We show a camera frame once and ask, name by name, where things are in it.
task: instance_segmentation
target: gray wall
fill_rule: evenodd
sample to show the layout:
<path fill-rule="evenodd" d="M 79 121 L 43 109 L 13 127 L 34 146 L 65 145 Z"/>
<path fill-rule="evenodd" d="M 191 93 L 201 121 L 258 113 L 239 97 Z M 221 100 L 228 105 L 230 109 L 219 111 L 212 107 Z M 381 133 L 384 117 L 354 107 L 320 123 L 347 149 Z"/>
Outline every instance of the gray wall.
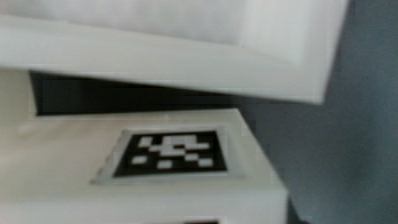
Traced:
<path fill-rule="evenodd" d="M 398 1 L 352 1 L 324 106 L 237 98 L 301 216 L 398 223 Z"/>

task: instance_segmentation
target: white surface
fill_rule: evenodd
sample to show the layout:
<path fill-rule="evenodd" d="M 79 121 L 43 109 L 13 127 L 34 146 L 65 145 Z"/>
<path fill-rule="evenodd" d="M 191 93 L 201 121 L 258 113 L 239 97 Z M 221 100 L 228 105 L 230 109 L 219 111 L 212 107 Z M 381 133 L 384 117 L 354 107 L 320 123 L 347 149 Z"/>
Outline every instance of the white surface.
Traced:
<path fill-rule="evenodd" d="M 2 0 L 0 13 L 237 44 L 246 0 Z"/>
<path fill-rule="evenodd" d="M 244 177 L 91 184 L 121 130 L 205 123 L 230 126 Z M 288 192 L 237 110 L 36 118 L 15 129 L 0 141 L 4 223 L 285 224 Z"/>
<path fill-rule="evenodd" d="M 320 103 L 349 0 L 242 2 L 232 45 L 0 16 L 0 66 Z M 47 4 L 63 8 L 41 3 L 36 14 L 6 1 L 2 14 L 43 17 Z"/>

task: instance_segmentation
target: white frame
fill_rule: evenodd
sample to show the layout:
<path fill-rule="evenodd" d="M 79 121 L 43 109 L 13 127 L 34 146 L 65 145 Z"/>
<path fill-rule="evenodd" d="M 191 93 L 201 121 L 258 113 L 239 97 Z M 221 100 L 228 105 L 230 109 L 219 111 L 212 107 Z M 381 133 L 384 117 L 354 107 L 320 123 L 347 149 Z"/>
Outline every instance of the white frame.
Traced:
<path fill-rule="evenodd" d="M 0 66 L 322 103 L 349 0 L 248 0 L 239 46 L 0 16 Z"/>
<path fill-rule="evenodd" d="M 184 173 L 184 174 L 166 174 L 166 175 L 148 175 L 148 176 L 136 176 L 136 177 L 123 177 L 114 178 L 114 172 L 118 169 L 118 165 L 121 162 L 121 158 L 127 151 L 127 145 L 130 143 L 130 139 L 134 135 L 137 134 L 157 134 L 162 132 L 168 133 L 178 133 L 178 132 L 193 132 L 193 131 L 216 131 L 219 136 L 219 143 L 221 143 L 221 150 L 226 160 L 226 171 L 217 172 L 207 172 L 207 173 Z M 118 140 L 118 144 L 114 147 L 114 151 L 111 156 L 107 157 L 105 166 L 100 169 L 98 177 L 93 180 L 93 184 L 105 185 L 105 184 L 116 184 L 116 185 L 127 185 L 136 183 L 146 183 L 146 182 L 171 182 L 171 181 L 193 181 L 193 180 L 203 180 L 203 178 L 239 178 L 244 177 L 244 171 L 242 166 L 239 163 L 237 158 L 237 148 L 233 141 L 230 139 L 226 126 L 225 125 L 198 125 L 198 126 L 180 126 L 175 128 L 159 128 L 155 130 L 141 129 L 141 130 L 123 130 L 121 138 Z"/>

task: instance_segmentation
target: white cardboard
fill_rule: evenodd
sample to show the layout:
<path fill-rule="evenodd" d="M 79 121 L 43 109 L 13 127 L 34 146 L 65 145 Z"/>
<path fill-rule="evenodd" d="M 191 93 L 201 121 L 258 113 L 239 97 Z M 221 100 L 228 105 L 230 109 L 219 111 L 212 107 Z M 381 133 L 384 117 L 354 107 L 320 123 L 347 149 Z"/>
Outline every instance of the white cardboard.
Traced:
<path fill-rule="evenodd" d="M 18 2 L 4 3 L 0 10 L 0 66 L 322 103 L 349 0 L 242 0 L 242 29 L 230 44 L 121 31 L 105 22 L 97 25 L 116 29 L 95 28 L 84 19 L 77 23 L 91 26 L 66 24 L 57 20 L 75 14 L 59 16 L 65 11 L 54 1 L 38 11 Z"/>

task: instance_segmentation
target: white box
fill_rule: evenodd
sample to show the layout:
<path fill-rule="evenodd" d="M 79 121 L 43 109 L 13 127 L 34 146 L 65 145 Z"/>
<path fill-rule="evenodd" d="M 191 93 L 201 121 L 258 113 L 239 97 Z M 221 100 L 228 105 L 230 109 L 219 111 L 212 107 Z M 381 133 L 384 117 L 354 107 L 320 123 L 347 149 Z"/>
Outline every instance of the white box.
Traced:
<path fill-rule="evenodd" d="M 322 103 L 347 4 L 4 0 L 0 66 Z"/>
<path fill-rule="evenodd" d="M 20 84 L 20 88 L 10 88 L 2 94 L 13 96 L 26 89 L 26 78 L 10 79 L 10 85 Z M 18 99 L 22 105 L 29 104 L 29 96 Z M 10 116 L 11 113 L 2 113 L 4 119 Z M 209 136 L 219 138 L 203 138 L 198 134 L 203 131 L 216 131 L 217 135 Z M 166 132 L 175 134 L 162 135 L 162 143 L 155 137 L 150 141 L 141 136 L 132 144 L 157 146 L 161 150 L 175 145 L 177 151 L 184 142 L 187 154 L 198 154 L 191 159 L 201 160 L 216 158 L 219 139 L 226 169 L 221 166 L 209 172 L 194 170 L 182 174 L 180 170 L 114 177 L 129 136 L 148 137 Z M 285 224 L 288 191 L 237 110 L 26 118 L 18 124 L 2 126 L 0 133 L 4 223 L 171 224 L 219 220 L 221 224 Z M 214 151 L 207 158 L 209 148 Z M 148 160 L 137 159 L 136 165 Z M 203 171 L 217 165 L 217 160 L 191 163 L 205 166 Z"/>

